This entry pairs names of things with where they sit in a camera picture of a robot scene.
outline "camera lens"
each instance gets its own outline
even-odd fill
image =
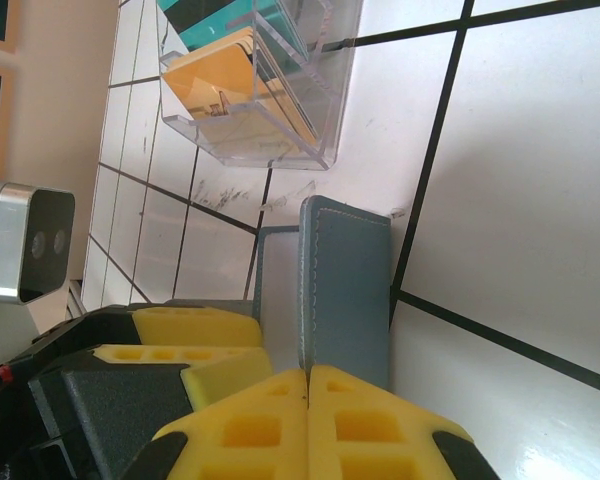
[[[36,233],[33,237],[33,244],[31,245],[31,254],[33,258],[38,260],[44,254],[45,238],[43,232]]]
[[[60,252],[62,252],[66,239],[67,235],[64,233],[64,230],[58,230],[58,233],[56,233],[56,238],[53,239],[53,251],[58,255]]]

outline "beige wall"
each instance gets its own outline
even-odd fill
[[[15,70],[6,178],[75,195],[70,278],[84,268],[117,7],[118,0],[22,0],[16,53],[0,51],[0,65]],[[65,298],[43,299],[32,313],[57,323]]]

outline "white tile floor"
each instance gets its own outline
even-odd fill
[[[125,3],[84,302],[242,298],[260,222],[297,224],[314,193],[390,215],[412,304],[392,327],[396,393],[464,425],[503,479],[600,479],[600,7],[475,0],[484,17],[458,21],[463,4],[365,1],[361,36],[442,33],[359,47],[339,162],[274,171],[263,205],[266,171],[196,157],[156,122],[166,23]],[[505,21],[517,8],[538,18]]]

